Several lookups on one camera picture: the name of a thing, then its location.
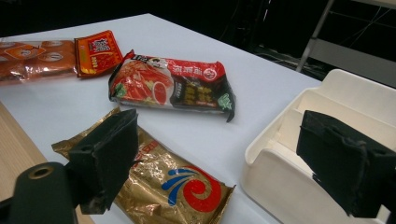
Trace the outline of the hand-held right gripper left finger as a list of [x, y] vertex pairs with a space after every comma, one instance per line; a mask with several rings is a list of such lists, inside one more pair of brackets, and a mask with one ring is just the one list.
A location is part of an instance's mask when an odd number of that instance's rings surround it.
[[109, 210], [138, 152], [137, 113], [111, 115], [69, 151], [66, 164], [72, 197], [84, 215]]

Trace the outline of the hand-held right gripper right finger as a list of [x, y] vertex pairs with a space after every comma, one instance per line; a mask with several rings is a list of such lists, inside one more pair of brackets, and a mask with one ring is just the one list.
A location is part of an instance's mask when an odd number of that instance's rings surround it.
[[296, 153], [347, 215], [396, 218], [396, 152], [339, 119], [304, 112]]

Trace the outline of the gold foil food packet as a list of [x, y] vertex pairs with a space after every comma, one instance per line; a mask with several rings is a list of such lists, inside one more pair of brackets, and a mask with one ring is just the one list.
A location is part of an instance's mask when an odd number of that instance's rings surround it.
[[137, 163], [115, 199], [134, 224], [220, 224], [233, 188], [138, 128]]

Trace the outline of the white plastic storage box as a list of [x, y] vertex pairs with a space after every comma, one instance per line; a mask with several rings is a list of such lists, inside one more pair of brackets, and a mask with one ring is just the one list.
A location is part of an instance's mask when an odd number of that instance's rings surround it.
[[327, 114], [396, 151], [396, 89], [332, 70], [315, 88], [302, 91], [248, 146], [241, 176], [244, 192], [282, 224], [385, 224], [349, 217], [313, 179], [296, 154], [306, 110]]

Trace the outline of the small red seasoning packet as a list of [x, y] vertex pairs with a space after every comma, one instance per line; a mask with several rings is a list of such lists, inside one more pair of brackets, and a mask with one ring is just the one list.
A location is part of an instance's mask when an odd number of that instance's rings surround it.
[[75, 39], [78, 77], [99, 77], [121, 61], [115, 36], [110, 30]]

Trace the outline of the red and black food packet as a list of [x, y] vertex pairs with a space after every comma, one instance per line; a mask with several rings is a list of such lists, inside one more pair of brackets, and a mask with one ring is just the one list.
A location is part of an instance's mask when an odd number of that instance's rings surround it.
[[222, 63], [139, 55], [130, 51], [108, 81], [108, 98], [123, 105], [225, 114], [234, 118], [232, 87]]

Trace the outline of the orange translucent snack packet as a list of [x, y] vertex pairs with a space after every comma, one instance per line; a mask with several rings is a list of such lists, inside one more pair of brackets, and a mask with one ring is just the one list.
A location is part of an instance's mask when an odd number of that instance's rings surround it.
[[75, 75], [76, 62], [72, 40], [0, 42], [0, 83]]

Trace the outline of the white table cover sheet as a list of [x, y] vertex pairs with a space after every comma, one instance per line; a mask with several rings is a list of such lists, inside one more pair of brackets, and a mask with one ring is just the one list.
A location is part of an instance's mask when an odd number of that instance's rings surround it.
[[[139, 109], [139, 125], [181, 157], [234, 188], [222, 224], [277, 224], [241, 190], [245, 151], [298, 93], [318, 81], [150, 14], [33, 33], [33, 39], [81, 37], [110, 30], [122, 52], [221, 62], [236, 99], [232, 121], [221, 115]], [[2, 103], [49, 161], [52, 144], [93, 125], [113, 108], [107, 77], [64, 77], [0, 86]]]

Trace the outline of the white metal desk frame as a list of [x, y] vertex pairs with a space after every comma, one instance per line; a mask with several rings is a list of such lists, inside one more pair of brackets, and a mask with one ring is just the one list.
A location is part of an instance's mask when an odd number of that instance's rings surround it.
[[307, 59], [313, 58], [396, 89], [396, 62], [318, 38], [335, 1], [327, 0], [327, 5], [309, 38], [296, 71], [301, 72]]

